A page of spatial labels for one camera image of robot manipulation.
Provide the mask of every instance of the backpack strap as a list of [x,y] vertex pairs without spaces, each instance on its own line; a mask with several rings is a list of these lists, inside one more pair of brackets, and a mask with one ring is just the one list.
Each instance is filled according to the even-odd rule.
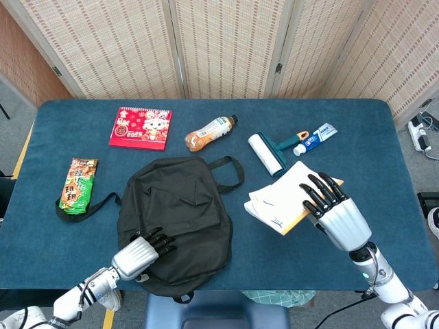
[[215,168],[225,165],[226,163],[229,163],[230,161],[233,163],[233,166],[236,170],[236,174],[238,176],[238,183],[236,183],[235,185],[223,185],[217,183],[217,188],[220,193],[227,193],[233,191],[239,186],[241,186],[242,183],[244,183],[244,168],[242,167],[242,164],[240,164],[238,160],[232,158],[231,156],[224,156],[223,158],[219,158],[218,160],[215,160],[207,165],[210,170],[213,170]]
[[119,205],[122,204],[120,196],[116,192],[111,192],[109,195],[105,197],[102,201],[100,201],[98,204],[95,204],[94,206],[88,207],[87,211],[84,214],[80,215],[70,215],[67,214],[63,209],[60,208],[60,200],[55,201],[55,211],[58,217],[60,217],[63,221],[70,221],[73,223],[79,223],[80,221],[85,220],[86,218],[89,218],[91,215],[93,215],[95,212],[97,212],[112,196],[115,196],[115,202]]

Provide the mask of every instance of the snack bag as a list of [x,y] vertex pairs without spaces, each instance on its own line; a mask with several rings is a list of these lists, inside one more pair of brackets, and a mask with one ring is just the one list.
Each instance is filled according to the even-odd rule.
[[62,190],[60,208],[67,214],[78,215],[87,211],[93,190],[97,159],[73,158]]

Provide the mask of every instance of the bottle label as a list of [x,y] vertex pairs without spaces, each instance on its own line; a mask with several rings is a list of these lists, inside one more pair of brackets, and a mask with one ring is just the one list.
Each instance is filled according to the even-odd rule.
[[195,132],[195,134],[198,137],[202,138],[206,135],[211,134],[212,132],[214,132],[215,130],[217,130],[219,128],[222,128],[222,129],[221,129],[221,132],[219,132],[218,137],[220,137],[221,135],[225,134],[228,131],[228,121],[226,120],[226,118],[224,118],[224,117],[216,118],[215,120],[210,122],[208,125],[206,125],[202,129],[197,130]]

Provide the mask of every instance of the lint roller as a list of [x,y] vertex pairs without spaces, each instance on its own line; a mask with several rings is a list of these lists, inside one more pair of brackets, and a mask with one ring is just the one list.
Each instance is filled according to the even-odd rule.
[[248,144],[258,156],[271,176],[277,177],[287,170],[287,161],[282,151],[308,138],[308,132],[299,132],[280,144],[276,144],[262,132],[250,136]]

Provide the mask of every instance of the toothpaste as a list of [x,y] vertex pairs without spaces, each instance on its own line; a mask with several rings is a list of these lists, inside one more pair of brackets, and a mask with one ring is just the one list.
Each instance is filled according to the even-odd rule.
[[293,152],[296,156],[304,154],[309,150],[313,149],[317,145],[325,142],[326,139],[331,137],[337,132],[337,130],[330,125],[329,123],[325,123],[322,127],[318,128],[313,134],[297,145]]

